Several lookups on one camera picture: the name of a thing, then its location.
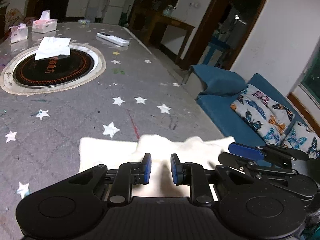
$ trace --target butterfly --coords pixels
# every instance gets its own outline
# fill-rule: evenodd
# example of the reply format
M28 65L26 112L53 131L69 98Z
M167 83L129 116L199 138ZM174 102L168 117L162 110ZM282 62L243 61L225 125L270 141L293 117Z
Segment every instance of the butterfly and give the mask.
M269 124L275 125L280 135L283 135L285 131L285 124L283 122L278 123L274 115L270 116Z
M231 107L231 109L232 109L233 111L236 111L236 110L237 110L237 106L236 106L235 104L231 104L230 107Z
M288 118L290 120L290 122L292 121L292 118L294 116L294 113L287 107L281 105L281 104L276 104L272 106L273 109L277 109L277 110L285 110L287 112Z
M247 109L247 112L245 113L245 118L242 118L255 132L257 130L260 130L262 127L262 123L260 121L255 122L254 119L252 119L252 115L250 111Z
M237 100L241 103L241 104L244 104L243 103L243 95L239 95Z
M266 113L263 111L263 109L260 106L258 106L258 104L255 101L252 101L252 100L249 101L247 99L245 101L248 103L249 106L254 107L259 112L259 114L261 114L264 120L267 120Z
M317 151L317 139L316 139L316 137L313 138L312 143L311 143L311 147L309 147L309 149L307 151L307 154L314 156L315 159L320 156L320 152Z
M252 95L259 98L265 106L268 106L269 98L265 94L261 93L260 91L257 91Z
M307 127L306 125L304 125L303 123L301 123L299 121L297 121L297 123L298 123L299 126L305 126L307 132L312 132L312 130L309 127Z
M247 85L247 87L245 88L245 89L243 89L243 90L241 90L241 94L247 94L247 92L248 92L248 88L249 88L249 85Z
M269 132L264 137L262 137L262 139L264 141L274 139L276 145L279 145L280 143L280 136L279 134L275 133L274 128L270 128Z
M293 149L299 149L307 140L307 137L296 138L296 130L294 128L291 129L289 134L289 138L287 139Z

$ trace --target sofa cushion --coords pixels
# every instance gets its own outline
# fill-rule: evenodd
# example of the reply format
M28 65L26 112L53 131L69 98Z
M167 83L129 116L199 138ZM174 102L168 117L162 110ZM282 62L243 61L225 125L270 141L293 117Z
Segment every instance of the sofa cushion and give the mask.
M285 132L285 136L288 135L289 131L291 130L292 126L296 121L299 121L303 124L306 124L306 122L301 118L301 116L298 114L298 112L293 108L293 106L289 103L289 101L278 91L276 88L271 85L264 77L262 77L260 74L254 74L253 77L249 80L249 84L252 84L253 86L257 87L261 91L263 91L268 97L272 98L277 103L281 104L282 106L285 106L287 109L292 111L294 113L294 118L291 121L291 124L289 125L288 129Z
M237 73L209 65L193 65L193 72L206 88L201 94L232 96L246 87L246 82Z
M294 113L252 84L231 104L234 110L266 143L280 145Z
M262 138L230 108L230 104L236 98L237 95L233 97L201 95L197 103L224 136L233 136L237 143L252 147L265 145Z
M294 124L282 145L299 149L307 153L310 158L320 157L319 137L308 126L300 122Z

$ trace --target blue sofa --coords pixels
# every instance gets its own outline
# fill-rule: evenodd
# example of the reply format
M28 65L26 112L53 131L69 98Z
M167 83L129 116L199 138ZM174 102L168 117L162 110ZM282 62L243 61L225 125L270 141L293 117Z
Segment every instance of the blue sofa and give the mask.
M236 100L241 90L246 87L243 78L235 72L208 65L193 65L191 69L207 86L198 95L196 101L222 134L224 136L233 136L237 143L244 145L252 147L265 145L262 138L230 108L230 104ZM296 121L306 124L287 99L261 75L255 74L248 83L294 112L295 118L286 130L286 135Z

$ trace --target tissue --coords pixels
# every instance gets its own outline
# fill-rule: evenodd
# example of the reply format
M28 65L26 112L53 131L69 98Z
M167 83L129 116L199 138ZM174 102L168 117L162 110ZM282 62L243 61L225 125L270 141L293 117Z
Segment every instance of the tissue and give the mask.
M70 55L70 38L43 37L36 52L35 60L55 57L59 55Z

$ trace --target pink tissue box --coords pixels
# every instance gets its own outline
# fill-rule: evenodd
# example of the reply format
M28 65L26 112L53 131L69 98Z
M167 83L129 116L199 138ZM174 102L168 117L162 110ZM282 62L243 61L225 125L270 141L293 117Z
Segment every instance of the pink tissue box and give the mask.
M36 33L47 33L57 29L57 19L36 20L32 23L32 31Z

